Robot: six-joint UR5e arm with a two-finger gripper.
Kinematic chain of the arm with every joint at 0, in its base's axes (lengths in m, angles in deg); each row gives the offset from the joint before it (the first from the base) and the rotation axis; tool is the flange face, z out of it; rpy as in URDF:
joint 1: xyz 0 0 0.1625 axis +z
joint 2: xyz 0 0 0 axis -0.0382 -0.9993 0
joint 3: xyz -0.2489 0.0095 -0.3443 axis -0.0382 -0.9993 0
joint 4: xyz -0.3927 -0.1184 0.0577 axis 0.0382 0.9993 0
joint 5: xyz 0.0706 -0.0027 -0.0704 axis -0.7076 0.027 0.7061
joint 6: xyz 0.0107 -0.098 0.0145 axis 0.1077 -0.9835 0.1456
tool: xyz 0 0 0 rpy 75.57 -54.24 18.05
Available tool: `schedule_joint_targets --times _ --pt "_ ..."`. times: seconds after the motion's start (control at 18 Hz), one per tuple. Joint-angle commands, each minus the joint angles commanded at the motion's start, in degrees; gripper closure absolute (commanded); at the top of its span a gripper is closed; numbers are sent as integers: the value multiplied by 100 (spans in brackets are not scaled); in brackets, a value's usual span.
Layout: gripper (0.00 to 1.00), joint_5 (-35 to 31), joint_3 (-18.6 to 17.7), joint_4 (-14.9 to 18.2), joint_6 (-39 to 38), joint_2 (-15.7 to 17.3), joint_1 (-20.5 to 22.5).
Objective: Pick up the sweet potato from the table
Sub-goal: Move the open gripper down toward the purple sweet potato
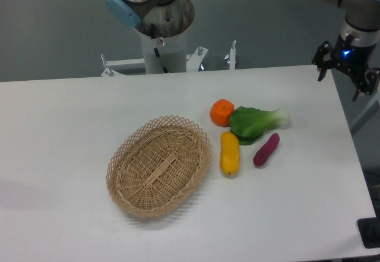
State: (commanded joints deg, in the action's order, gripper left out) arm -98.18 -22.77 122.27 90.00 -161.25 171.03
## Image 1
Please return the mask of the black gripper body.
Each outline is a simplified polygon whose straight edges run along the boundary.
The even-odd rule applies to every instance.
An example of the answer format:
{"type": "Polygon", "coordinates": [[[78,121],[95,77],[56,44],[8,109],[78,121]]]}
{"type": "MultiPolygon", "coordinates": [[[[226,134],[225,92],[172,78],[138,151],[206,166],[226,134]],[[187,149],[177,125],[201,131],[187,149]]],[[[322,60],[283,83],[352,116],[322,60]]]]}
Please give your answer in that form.
{"type": "Polygon", "coordinates": [[[355,36],[354,33],[339,36],[330,55],[334,68],[345,75],[361,75],[366,72],[376,47],[376,44],[357,44],[355,36]]]}

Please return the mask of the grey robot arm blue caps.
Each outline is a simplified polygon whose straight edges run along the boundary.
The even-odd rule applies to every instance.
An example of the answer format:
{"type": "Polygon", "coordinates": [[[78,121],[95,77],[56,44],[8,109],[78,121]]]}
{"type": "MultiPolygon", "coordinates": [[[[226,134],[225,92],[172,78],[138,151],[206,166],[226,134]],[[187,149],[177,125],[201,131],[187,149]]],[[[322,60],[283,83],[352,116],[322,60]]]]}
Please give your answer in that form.
{"type": "MultiPolygon", "coordinates": [[[[378,87],[379,69],[368,65],[379,42],[379,0],[320,0],[346,11],[334,45],[324,42],[312,63],[319,78],[328,70],[347,75],[356,94],[372,94],[378,87]]],[[[108,11],[141,35],[146,72],[184,72],[186,56],[181,35],[195,16],[190,0],[106,0],[108,11]]]]}

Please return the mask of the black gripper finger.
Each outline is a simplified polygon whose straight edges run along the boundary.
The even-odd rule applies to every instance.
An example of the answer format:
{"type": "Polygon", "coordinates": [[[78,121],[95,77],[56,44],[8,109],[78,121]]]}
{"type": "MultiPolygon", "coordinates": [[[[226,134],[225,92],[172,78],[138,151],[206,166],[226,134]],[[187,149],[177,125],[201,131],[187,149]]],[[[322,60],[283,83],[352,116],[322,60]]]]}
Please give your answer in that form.
{"type": "Polygon", "coordinates": [[[333,51],[333,46],[329,41],[324,41],[316,50],[312,64],[316,66],[316,70],[319,72],[318,81],[322,81],[328,70],[333,68],[333,62],[331,59],[325,60],[325,56],[330,56],[333,51]]]}
{"type": "Polygon", "coordinates": [[[379,68],[368,68],[365,71],[354,72],[353,83],[356,91],[352,101],[356,101],[359,94],[372,95],[378,88],[379,68]]]}

